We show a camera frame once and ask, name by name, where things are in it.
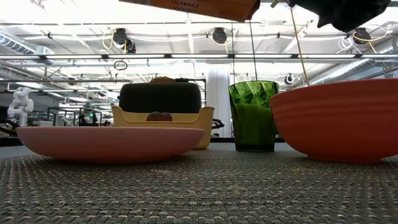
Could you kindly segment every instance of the yellow dish rack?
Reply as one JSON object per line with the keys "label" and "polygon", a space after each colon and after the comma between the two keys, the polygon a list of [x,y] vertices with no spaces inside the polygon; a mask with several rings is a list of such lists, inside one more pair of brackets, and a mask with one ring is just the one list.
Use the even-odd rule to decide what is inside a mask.
{"label": "yellow dish rack", "polygon": [[214,108],[204,107],[197,114],[172,113],[173,121],[146,121],[149,113],[125,112],[113,106],[115,127],[152,127],[152,128],[197,128],[204,129],[205,135],[196,150],[204,150],[210,144],[211,127],[213,125]]}

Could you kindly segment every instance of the orange bowl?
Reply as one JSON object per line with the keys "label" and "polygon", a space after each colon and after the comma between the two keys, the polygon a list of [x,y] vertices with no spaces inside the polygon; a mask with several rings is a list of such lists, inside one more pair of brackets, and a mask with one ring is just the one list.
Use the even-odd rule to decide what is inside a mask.
{"label": "orange bowl", "polygon": [[148,162],[168,159],[198,145],[205,130],[192,128],[27,127],[17,128],[31,151],[56,159]]}
{"label": "orange bowl", "polygon": [[279,134],[299,152],[337,162],[398,154],[398,79],[299,88],[271,98]]}

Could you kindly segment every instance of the cardboard box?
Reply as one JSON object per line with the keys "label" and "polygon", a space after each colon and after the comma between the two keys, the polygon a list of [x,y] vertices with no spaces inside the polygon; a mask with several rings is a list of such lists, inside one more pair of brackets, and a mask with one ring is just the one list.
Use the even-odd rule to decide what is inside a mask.
{"label": "cardboard box", "polygon": [[261,0],[119,0],[122,2],[173,9],[219,17],[232,21],[250,20],[260,8]]}

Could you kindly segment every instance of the table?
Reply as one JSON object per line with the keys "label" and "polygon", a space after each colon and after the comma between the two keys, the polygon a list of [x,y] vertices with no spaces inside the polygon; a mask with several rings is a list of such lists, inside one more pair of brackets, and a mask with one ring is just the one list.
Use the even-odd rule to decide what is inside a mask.
{"label": "table", "polygon": [[111,166],[0,148],[0,223],[398,222],[398,159],[339,164],[276,149],[236,152],[220,143]]}

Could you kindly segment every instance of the green liquid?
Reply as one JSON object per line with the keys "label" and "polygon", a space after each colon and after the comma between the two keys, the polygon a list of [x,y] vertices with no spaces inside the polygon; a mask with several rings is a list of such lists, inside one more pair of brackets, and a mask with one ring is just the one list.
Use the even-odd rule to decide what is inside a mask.
{"label": "green liquid", "polygon": [[275,124],[270,108],[238,103],[233,110],[235,143],[240,151],[274,151]]}

